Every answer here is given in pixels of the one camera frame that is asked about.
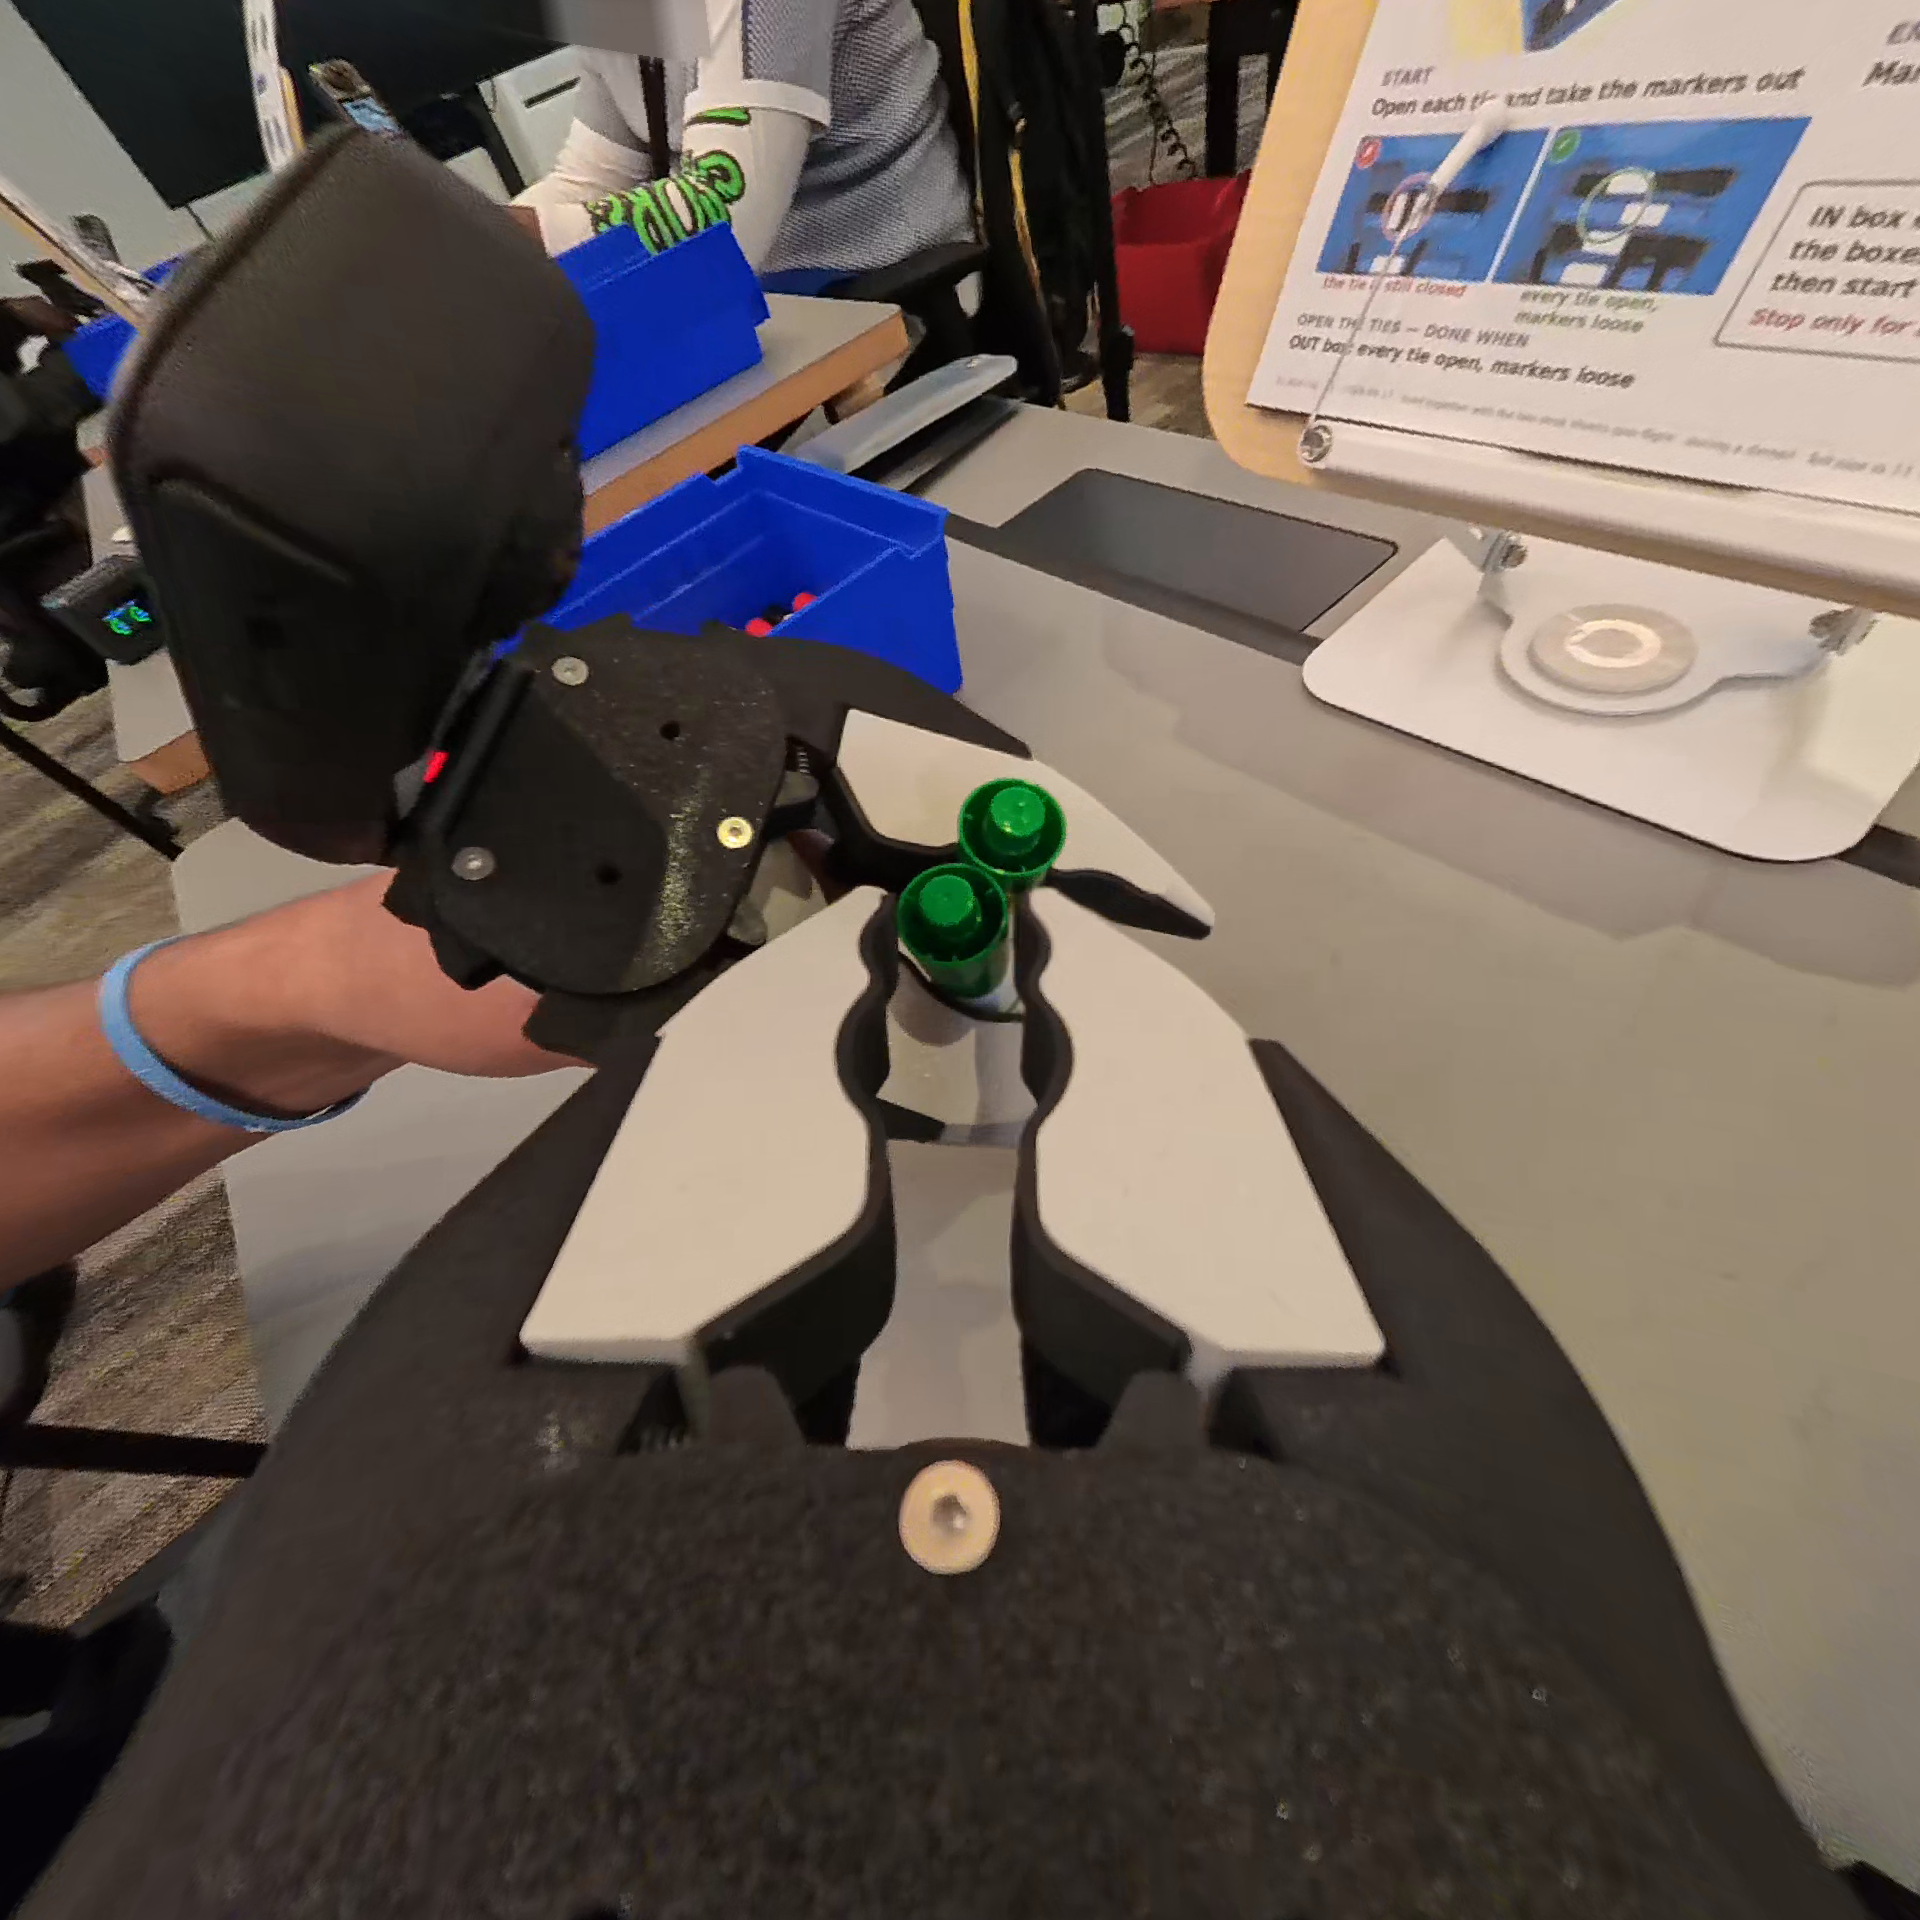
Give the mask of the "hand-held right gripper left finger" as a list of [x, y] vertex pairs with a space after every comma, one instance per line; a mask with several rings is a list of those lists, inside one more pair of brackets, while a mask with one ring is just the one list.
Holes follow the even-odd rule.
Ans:
[[897, 976], [895, 900], [855, 887], [664, 1022], [524, 1355], [662, 1368], [695, 1403], [759, 1370], [807, 1441], [847, 1445], [897, 1295], [879, 1100]]

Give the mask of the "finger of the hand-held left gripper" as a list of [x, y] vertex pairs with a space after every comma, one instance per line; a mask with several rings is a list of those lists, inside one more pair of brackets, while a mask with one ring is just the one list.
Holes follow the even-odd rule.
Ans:
[[1211, 904], [1119, 815], [1054, 767], [867, 712], [849, 712], [823, 778], [838, 856], [852, 883], [902, 892], [926, 869], [962, 861], [955, 815], [972, 788], [1004, 776], [1047, 788], [1068, 822], [1051, 887], [1113, 925], [1205, 939]]
[[1015, 1013], [983, 1017], [899, 975], [887, 1048], [879, 1098], [899, 1140], [1017, 1140], [1035, 1112]]

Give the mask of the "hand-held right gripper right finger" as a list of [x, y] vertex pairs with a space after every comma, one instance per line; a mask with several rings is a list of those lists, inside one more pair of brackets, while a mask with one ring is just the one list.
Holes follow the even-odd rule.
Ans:
[[1019, 906], [1012, 1306], [1029, 1438], [1089, 1449], [1138, 1377], [1201, 1413], [1264, 1374], [1363, 1374], [1386, 1339], [1255, 1042], [1054, 889]]

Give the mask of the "green dry erase marker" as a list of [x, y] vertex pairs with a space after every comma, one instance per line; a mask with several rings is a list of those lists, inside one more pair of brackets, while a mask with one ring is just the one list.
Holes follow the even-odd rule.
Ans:
[[1042, 886], [1065, 836], [1062, 805], [1029, 778], [1004, 776], [972, 788], [955, 815], [959, 859], [1010, 899]]
[[899, 892], [897, 939], [933, 994], [978, 1015], [1012, 1006], [1014, 906], [972, 863], [926, 869]]

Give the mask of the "blue plastic bin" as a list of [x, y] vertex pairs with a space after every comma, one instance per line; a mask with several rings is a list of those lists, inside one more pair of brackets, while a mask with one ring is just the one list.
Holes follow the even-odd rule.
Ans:
[[558, 606], [485, 660], [673, 660], [799, 590], [816, 606], [772, 641], [836, 645], [959, 693], [946, 511], [759, 447], [588, 536]]
[[759, 332], [771, 308], [724, 222], [657, 253], [634, 228], [616, 226], [554, 265], [594, 331], [577, 433], [583, 460], [763, 362]]

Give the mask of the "person's left forearm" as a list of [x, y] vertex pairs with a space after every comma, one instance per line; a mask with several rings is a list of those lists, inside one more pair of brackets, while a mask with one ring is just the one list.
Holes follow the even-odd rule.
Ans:
[[[180, 1075], [244, 1107], [218, 1085], [210, 938], [136, 969], [132, 1019]], [[254, 1140], [168, 1107], [117, 1065], [95, 1021], [98, 982], [2, 1002], [4, 1289], [87, 1251]]]

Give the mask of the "grey desk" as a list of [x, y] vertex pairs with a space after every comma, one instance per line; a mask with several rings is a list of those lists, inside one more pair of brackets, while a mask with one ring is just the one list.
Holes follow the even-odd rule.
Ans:
[[1271, 613], [1047, 558], [1089, 470], [1397, 544], [1218, 445], [1001, 405], [925, 483], [972, 707], [1218, 915], [1159, 942], [1437, 1198], [1575, 1362], [1838, 1860], [1915, 1886], [1915, 782], [1768, 867], [1322, 707]]

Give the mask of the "person's left hand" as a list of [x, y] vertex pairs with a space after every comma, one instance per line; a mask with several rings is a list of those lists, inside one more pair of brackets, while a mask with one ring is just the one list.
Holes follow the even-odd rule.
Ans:
[[388, 889], [362, 878], [212, 933], [218, 1085], [246, 1109], [315, 1115], [407, 1067], [520, 1079], [577, 1065], [525, 1036], [528, 990], [456, 988]]

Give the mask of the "black monitor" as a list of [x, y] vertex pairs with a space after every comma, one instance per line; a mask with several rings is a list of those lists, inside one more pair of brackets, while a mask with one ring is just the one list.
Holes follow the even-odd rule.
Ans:
[[[241, 3], [4, 5], [171, 209], [265, 168]], [[557, 52], [546, 5], [290, 3], [277, 49], [300, 105], [309, 68], [351, 63], [413, 110]]]

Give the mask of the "wood-edged table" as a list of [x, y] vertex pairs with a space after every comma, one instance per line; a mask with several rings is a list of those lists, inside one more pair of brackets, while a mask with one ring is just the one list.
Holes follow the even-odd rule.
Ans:
[[772, 294], [768, 306], [756, 366], [586, 461], [588, 536], [687, 478], [724, 467], [742, 447], [803, 423], [907, 354], [905, 318], [895, 304]]

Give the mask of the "blue wristband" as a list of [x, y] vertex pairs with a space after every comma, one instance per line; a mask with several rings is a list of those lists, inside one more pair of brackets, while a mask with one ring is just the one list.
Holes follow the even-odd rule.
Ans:
[[161, 1054], [158, 1054], [132, 1019], [132, 976], [136, 969], [153, 954], [177, 947], [185, 939], [187, 936], [172, 936], [168, 939], [132, 947], [114, 961], [107, 973], [104, 973], [98, 982], [98, 1028], [102, 1040], [107, 1043], [117, 1065], [124, 1068], [139, 1088], [153, 1093], [161, 1103], [185, 1117], [205, 1121], [246, 1137], [273, 1137], [303, 1131], [346, 1117], [362, 1103], [362, 1100], [368, 1095], [365, 1091], [348, 1093], [348, 1098], [299, 1117], [252, 1112], [246, 1107], [233, 1105], [224, 1098], [203, 1089], [189, 1077], [180, 1075]]

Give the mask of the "red bin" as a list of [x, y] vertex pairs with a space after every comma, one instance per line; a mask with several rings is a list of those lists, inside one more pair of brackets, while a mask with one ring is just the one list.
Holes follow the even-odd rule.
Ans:
[[1205, 349], [1252, 175], [1123, 187], [1111, 198], [1119, 321], [1137, 351]]

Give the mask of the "black backpack yellow trim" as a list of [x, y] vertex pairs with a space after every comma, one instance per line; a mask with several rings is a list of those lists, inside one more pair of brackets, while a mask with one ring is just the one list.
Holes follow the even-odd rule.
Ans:
[[1130, 420], [1135, 339], [1119, 316], [1095, 5], [952, 7], [975, 226], [978, 342], [1047, 407], [1095, 388]]

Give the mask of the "printed instruction sheet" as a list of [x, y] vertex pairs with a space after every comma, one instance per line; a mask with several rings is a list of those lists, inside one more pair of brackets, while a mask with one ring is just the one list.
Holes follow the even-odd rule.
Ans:
[[1375, 5], [1269, 414], [1915, 511], [1913, 3]]

